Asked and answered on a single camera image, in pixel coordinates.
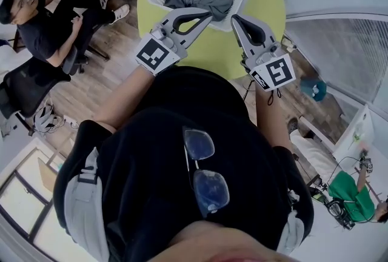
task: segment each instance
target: black shirt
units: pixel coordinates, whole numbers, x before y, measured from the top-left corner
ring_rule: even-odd
[[[60,21],[45,8],[45,0],[38,0],[38,14],[18,25],[22,40],[30,53],[46,61],[59,49],[72,32],[72,23]]]
[[[215,154],[198,162],[226,180],[229,204],[207,220],[242,230],[276,249],[291,211],[287,189],[311,230],[313,207],[292,154],[272,148],[248,117],[233,86],[201,69],[175,67],[155,79],[130,121],[115,134],[84,121],[56,181],[54,205],[65,227],[63,196],[68,181],[99,150],[102,211],[110,252],[118,261],[147,261],[184,227],[202,219],[190,187],[182,127],[205,130]],[[189,162],[190,172],[195,165]]]

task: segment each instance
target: floor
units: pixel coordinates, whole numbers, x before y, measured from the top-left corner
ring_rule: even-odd
[[[54,10],[59,1],[54,0],[49,5],[49,9]],[[136,67],[132,51],[140,41],[136,11],[137,0],[109,0],[107,8],[114,9],[124,3],[129,3],[131,7],[130,14],[125,20],[103,27],[92,39],[92,46],[102,53],[109,54],[111,60],[104,62],[101,58],[92,56],[84,74],[73,76],[71,82],[58,84],[50,92],[50,97],[59,114],[70,116],[78,122],[90,118],[99,105],[107,99],[110,92]],[[341,108],[331,95],[327,95],[321,102],[315,102],[300,91],[300,79],[302,77],[317,78],[317,74],[297,50],[291,54],[291,57],[298,79],[281,89],[282,107],[286,119],[293,116],[299,118],[303,115],[329,139],[336,142],[346,129],[346,124],[340,118]],[[244,96],[250,79],[243,77],[231,83],[241,96]],[[248,92],[246,105],[251,120],[256,123],[253,91]],[[56,134],[47,136],[47,139],[55,147],[64,147],[66,150],[62,154],[67,156],[71,149],[70,138],[74,136],[74,132],[73,129],[65,126]],[[301,162],[307,170],[307,173],[302,170],[301,173],[308,182],[316,173],[305,159],[301,158]]]

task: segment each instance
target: round table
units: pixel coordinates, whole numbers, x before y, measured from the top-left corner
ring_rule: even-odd
[[[139,33],[142,37],[168,13],[148,0],[138,0],[137,9]],[[266,22],[278,41],[283,37],[286,26],[284,0],[248,0],[242,14]],[[240,64],[243,50],[238,47],[233,32],[222,32],[207,27],[187,52],[188,57],[180,61],[179,65],[206,69],[225,79],[236,79],[246,75]]]

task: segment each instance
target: person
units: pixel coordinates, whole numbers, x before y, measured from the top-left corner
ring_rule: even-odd
[[[61,0],[53,14],[45,6],[53,0],[3,0],[0,22],[16,24],[30,53],[59,67],[72,46],[83,54],[89,44],[90,33],[99,24],[113,24],[125,17],[129,5],[114,12],[107,11],[108,0]],[[73,9],[87,8],[83,15]]]
[[[357,182],[323,151],[312,138],[303,137],[298,130],[298,120],[292,118],[288,123],[290,140],[315,168],[322,182],[329,187],[329,195],[340,198],[353,222],[369,221],[380,223],[388,221],[388,200],[375,205],[366,187],[367,166],[362,165]]]
[[[309,234],[312,200],[292,158],[279,98],[268,106],[269,95],[256,87],[255,126],[220,76],[174,66],[154,77],[137,67],[79,126],[55,183],[60,225],[75,227],[65,194],[73,177],[93,169],[88,161],[95,156],[110,261],[293,261],[279,252],[289,253]],[[187,130],[211,139],[211,157],[187,159]],[[199,142],[195,155],[204,148]],[[201,171],[220,174],[228,190],[229,203],[209,206],[207,216],[195,193]],[[295,204],[290,191],[299,196]],[[296,238],[284,245],[289,229]]]

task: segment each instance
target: black hair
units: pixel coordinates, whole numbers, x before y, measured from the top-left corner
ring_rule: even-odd
[[[0,4],[0,23],[7,25],[10,24],[13,20],[11,14],[11,8],[13,5],[13,0],[2,0]]]
[[[379,217],[379,219],[377,220],[377,222],[380,222],[380,223],[385,223],[388,221],[388,206],[387,206],[387,212],[382,215],[381,217]]]

